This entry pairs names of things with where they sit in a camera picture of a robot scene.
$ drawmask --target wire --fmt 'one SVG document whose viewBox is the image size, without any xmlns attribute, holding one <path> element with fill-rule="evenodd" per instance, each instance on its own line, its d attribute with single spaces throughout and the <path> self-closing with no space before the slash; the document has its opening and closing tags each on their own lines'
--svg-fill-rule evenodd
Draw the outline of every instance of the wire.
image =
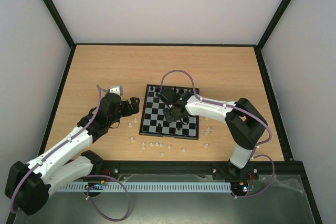
<svg viewBox="0 0 336 224">
<path fill-rule="evenodd" d="M 271 180 L 270 182 L 268 183 L 268 185 L 261 191 L 257 192 L 256 194 L 252 194 L 252 195 L 245 195 L 245 196 L 237 196 L 233 193 L 233 191 L 231 192 L 231 194 L 233 196 L 235 196 L 235 198 L 237 199 L 245 199 L 245 198 L 251 198 L 251 197 L 255 197 L 255 196 L 258 196 L 260 194 L 262 194 L 263 192 L 265 192 L 272 184 L 273 182 L 273 179 L 274 179 L 274 176 L 275 176 L 275 166 L 274 166 L 274 162 L 273 160 L 270 158 L 270 156 L 266 155 L 266 154 L 260 154 L 260 155 L 257 155 L 257 156 L 254 156 L 253 158 L 259 158 L 259 157 L 267 157 L 271 163 L 272 163 L 272 176 L 271 176 Z"/>
<path fill-rule="evenodd" d="M 89 187 L 89 189 L 88 189 L 87 192 L 86 192 L 87 200 L 90 201 L 90 203 L 92 204 L 92 206 L 94 207 L 94 209 L 97 211 L 97 213 L 98 213 L 100 216 L 102 216 L 103 218 L 105 218 L 105 219 L 107 219 L 107 220 L 109 220 L 109 221 L 115 221 L 115 222 L 116 222 L 116 221 L 122 221 L 122 220 L 125 220 L 125 219 L 128 217 L 128 215 L 130 214 L 130 211 L 131 211 L 131 205 L 132 205 L 132 199 L 131 199 L 130 193 L 127 191 L 126 187 L 123 185 L 123 183 L 121 183 L 121 182 L 118 181 L 117 179 L 115 179 L 115 178 L 113 178 L 113 177 L 111 177 L 111 176 L 107 176 L 107 175 L 88 175 L 88 176 L 85 176 L 85 177 L 83 177 L 83 178 L 95 178 L 95 177 L 104 177 L 104 178 L 108 178 L 108 179 L 110 179 L 110 180 L 113 180 L 113 181 L 117 182 L 117 183 L 118 183 L 118 184 L 125 190 L 126 195 L 127 195 L 127 200 L 128 200 L 128 208 L 127 208 L 127 212 L 126 212 L 126 214 L 125 214 L 122 218 L 120 218 L 120 219 L 113 219 L 113 218 L 110 218 L 110 217 L 106 216 L 105 214 L 103 214 L 103 213 L 98 209 L 98 207 L 93 203 L 91 197 L 89 196 L 89 192 L 90 192 L 92 186 Z"/>
<path fill-rule="evenodd" d="M 268 132 L 268 138 L 266 140 L 263 140 L 261 141 L 260 143 L 256 144 L 254 149 L 252 150 L 251 154 L 250 154 L 250 158 L 252 158 L 252 156 L 254 155 L 254 152 L 256 151 L 256 149 L 258 148 L 258 145 L 260 144 L 265 144 L 267 142 L 269 142 L 272 138 L 272 132 L 270 130 L 270 128 L 268 127 L 268 125 L 266 123 L 264 123 L 260 118 L 256 117 L 255 115 L 251 114 L 250 112 L 244 110 L 244 109 L 241 109 L 241 108 L 238 108 L 234 105 L 230 105 L 230 104 L 225 104 L 225 103 L 219 103 L 219 102 L 214 102 L 214 101 L 210 101 L 210 100 L 206 100 L 206 99 L 203 99 L 201 98 L 197 93 L 196 93 L 196 89 L 195 89 L 195 83 L 194 83 L 194 80 L 193 78 L 191 77 L 190 74 L 188 74 L 186 71 L 184 70 L 179 70 L 179 69 L 175 69 L 175 70 L 172 70 L 172 71 L 169 71 L 168 73 L 166 73 L 162 79 L 161 79 L 161 90 L 162 90 L 162 87 L 163 87 L 163 80 L 164 78 L 170 74 L 170 73 L 174 73 L 174 72 L 181 72 L 181 73 L 184 73 L 186 74 L 189 78 L 190 78 L 190 81 L 191 81 L 191 84 L 193 86 L 193 91 L 194 91 L 194 95 L 195 97 L 201 101 L 201 102 L 205 102 L 205 103 L 208 103 L 208 104 L 211 104 L 211 105 L 218 105 L 218 106 L 226 106 L 228 108 L 231 108 L 231 109 L 234 109 L 234 110 L 238 110 L 240 112 L 243 112 L 244 114 L 250 116 L 251 118 L 253 118 L 254 120 L 256 120 L 257 122 L 259 122 L 263 127 L 265 127 L 265 129 L 267 130 Z"/>
<path fill-rule="evenodd" d="M 81 129 L 79 130 L 75 135 L 73 135 L 71 137 L 71 139 L 73 140 L 75 137 L 77 137 L 78 135 L 80 135 L 84 130 L 86 130 L 87 127 L 90 126 L 90 124 L 93 122 L 93 120 L 96 118 L 96 115 L 98 113 L 98 110 L 99 110 L 99 106 L 100 106 L 100 100 L 101 100 L 101 88 L 99 85 L 97 85 L 97 88 L 98 88 L 98 104 L 97 104 L 97 107 L 96 107 L 96 110 L 92 116 L 92 118 L 89 120 L 89 122 Z M 58 151 L 60 148 L 62 148 L 64 145 L 66 145 L 67 143 L 69 143 L 70 141 L 69 140 L 66 140 L 64 141 L 63 143 L 59 144 L 58 146 L 56 146 L 52 151 L 50 151 L 44 158 L 41 159 L 42 162 L 45 162 L 47 160 L 48 157 L 50 157 L 53 153 L 55 153 L 56 151 Z M 18 210 L 15 210 L 14 209 L 14 201 L 15 201 L 15 198 L 17 196 L 17 193 L 19 191 L 19 189 L 21 188 L 22 184 L 25 182 L 25 180 L 29 177 L 29 175 L 31 173 L 33 173 L 33 171 L 39 166 L 40 164 L 36 164 L 32 169 L 30 169 L 25 175 L 24 177 L 20 180 L 20 182 L 17 184 L 13 194 L 12 194 L 12 197 L 10 199 L 10 204 L 9 204 L 9 209 L 11 211 L 11 213 L 13 214 L 16 214 L 19 212 L 19 209 Z"/>
</svg>

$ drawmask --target black metal frame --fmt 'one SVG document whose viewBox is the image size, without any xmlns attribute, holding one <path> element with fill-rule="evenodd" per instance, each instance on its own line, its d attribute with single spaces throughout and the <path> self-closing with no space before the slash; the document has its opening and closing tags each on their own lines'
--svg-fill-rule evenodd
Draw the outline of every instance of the black metal frame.
<svg viewBox="0 0 336 224">
<path fill-rule="evenodd" d="M 269 75 L 266 69 L 266 65 L 261 53 L 262 48 L 270 37 L 275 26 L 278 24 L 280 18 L 285 12 L 287 6 L 291 0 L 282 0 L 273 18 L 271 19 L 268 27 L 266 28 L 258 45 L 238 45 L 238 44 L 130 44 L 130 43 L 77 43 L 75 44 L 69 31 L 67 30 L 64 22 L 62 21 L 55 5 L 52 0 L 43 0 L 49 9 L 52 17 L 54 18 L 57 26 L 71 48 L 70 55 L 64 70 L 64 74 L 61 79 L 61 83 L 55 98 L 54 106 L 51 111 L 51 115 L 48 121 L 48 125 L 41 143 L 39 154 L 43 153 L 49 138 L 50 130 L 54 122 L 58 104 L 62 95 L 62 91 L 67 79 L 67 75 L 71 66 L 72 58 L 74 56 L 76 45 L 125 45 L 125 46 L 197 46 L 197 47 L 253 47 L 255 50 L 257 62 L 260 69 L 260 74 L 263 79 L 266 95 L 272 112 L 272 116 L 275 122 L 275 126 L 278 133 L 278 138 L 281 146 L 281 150 L 285 161 L 275 162 L 275 168 L 277 174 L 283 175 L 300 175 L 303 182 L 303 186 L 307 193 L 308 201 L 314 216 L 316 223 L 322 223 L 319 211 L 317 209 L 312 190 L 307 178 L 307 174 L 302 162 L 294 161 L 293 155 L 290 149 L 290 145 L 287 139 L 285 128 L 280 116 L 278 104 L 275 98 L 275 94 L 269 79 Z M 271 174 L 272 168 L 270 162 L 250 162 L 256 166 L 259 174 Z M 213 174 L 214 167 L 223 166 L 226 162 L 134 162 L 134 161 L 105 161 L 104 167 L 108 167 L 111 171 L 118 169 L 119 174 Z M 14 214 L 9 214 L 7 223 L 13 223 L 15 219 Z"/>
</svg>

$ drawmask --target white wall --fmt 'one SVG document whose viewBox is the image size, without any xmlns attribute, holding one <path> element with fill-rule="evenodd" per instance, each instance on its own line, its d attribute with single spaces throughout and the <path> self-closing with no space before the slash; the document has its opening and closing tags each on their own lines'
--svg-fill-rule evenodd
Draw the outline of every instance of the white wall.
<svg viewBox="0 0 336 224">
<path fill-rule="evenodd" d="M 0 223 L 9 168 L 37 155 L 68 55 L 42 0 L 0 0 Z"/>
<path fill-rule="evenodd" d="M 336 1 L 293 0 L 263 53 L 295 159 L 324 223 L 336 220 Z"/>
<path fill-rule="evenodd" d="M 53 0 L 75 42 L 256 44 L 281 0 Z"/>
</svg>

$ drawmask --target black corner beam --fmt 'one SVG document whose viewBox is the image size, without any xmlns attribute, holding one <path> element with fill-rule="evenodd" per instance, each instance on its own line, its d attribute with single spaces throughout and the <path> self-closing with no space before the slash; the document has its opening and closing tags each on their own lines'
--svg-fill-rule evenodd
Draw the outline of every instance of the black corner beam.
<svg viewBox="0 0 336 224">
<path fill-rule="evenodd" d="M 61 31 L 61 33 L 64 36 L 64 39 L 66 40 L 66 42 L 68 43 L 70 48 L 73 48 L 75 46 L 75 42 L 72 39 L 67 27 L 65 26 L 61 16 L 59 15 L 53 0 L 43 0 L 43 2 L 45 3 L 45 5 L 47 6 L 50 14 L 52 15 L 52 17 L 54 18 L 59 30 Z"/>
<path fill-rule="evenodd" d="M 262 48 L 264 47 L 264 45 L 266 44 L 268 38 L 270 37 L 270 35 L 272 34 L 274 28 L 277 26 L 280 18 L 282 17 L 283 13 L 285 12 L 285 10 L 287 9 L 287 6 L 289 5 L 289 3 L 291 2 L 291 0 L 282 0 L 278 9 L 276 10 L 276 12 L 273 15 L 273 18 L 271 19 L 270 23 L 268 24 L 264 34 L 262 35 L 257 48 L 259 51 L 262 50 Z"/>
</svg>

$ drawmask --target gray floor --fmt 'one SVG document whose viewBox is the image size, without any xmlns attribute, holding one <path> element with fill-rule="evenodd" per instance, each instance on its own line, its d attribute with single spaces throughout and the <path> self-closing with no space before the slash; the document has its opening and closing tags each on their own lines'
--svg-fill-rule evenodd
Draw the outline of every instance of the gray floor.
<svg viewBox="0 0 336 224">
<path fill-rule="evenodd" d="M 306 196 L 293 190 L 291 184 L 284 185 L 274 185 L 255 198 L 236 200 L 219 193 L 133 193 L 131 215 L 122 223 L 314 223 Z M 122 193 L 103 193 L 94 200 L 112 218 L 122 217 L 127 209 L 127 198 Z M 19 214 L 15 223 L 111 222 L 95 212 L 84 194 L 56 193 L 38 213 Z"/>
</svg>

